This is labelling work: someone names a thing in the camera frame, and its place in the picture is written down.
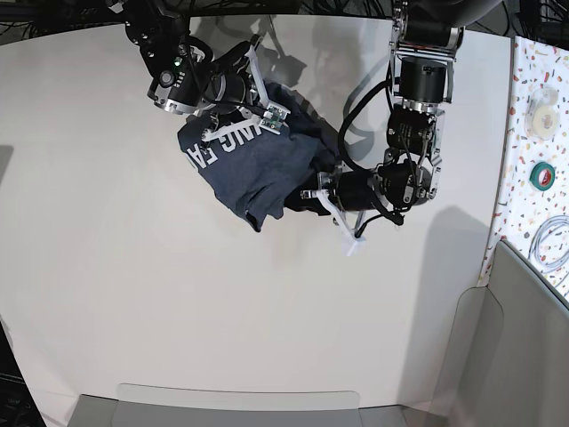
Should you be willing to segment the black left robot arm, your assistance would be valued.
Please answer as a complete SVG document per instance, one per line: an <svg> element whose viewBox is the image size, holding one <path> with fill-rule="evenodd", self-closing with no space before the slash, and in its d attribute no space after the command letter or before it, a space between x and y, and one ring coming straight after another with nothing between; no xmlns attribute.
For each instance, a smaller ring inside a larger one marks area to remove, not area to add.
<svg viewBox="0 0 569 427"><path fill-rule="evenodd" d="M344 118L337 136L341 162L335 169L314 173L286 200L295 212L327 215L318 199L345 212L377 211L400 225L405 213L437 194L441 171L437 122L441 104L453 97L453 64L465 28L484 17L494 1L394 1L390 59L383 81L374 86ZM373 169L350 157L346 133L364 108L385 93L389 106L387 149Z"/></svg>

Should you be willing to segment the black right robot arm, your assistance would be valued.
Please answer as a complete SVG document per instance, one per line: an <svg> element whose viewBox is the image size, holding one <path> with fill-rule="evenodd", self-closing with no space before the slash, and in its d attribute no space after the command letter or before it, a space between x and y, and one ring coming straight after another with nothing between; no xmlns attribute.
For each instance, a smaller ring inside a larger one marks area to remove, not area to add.
<svg viewBox="0 0 569 427"><path fill-rule="evenodd" d="M152 77L147 96L154 105L175 115L199 116L206 110L231 114L236 110L263 115L268 103L256 60L258 35L217 57L203 40L191 34L188 12L164 1L107 1L124 22L129 40Z"/></svg>

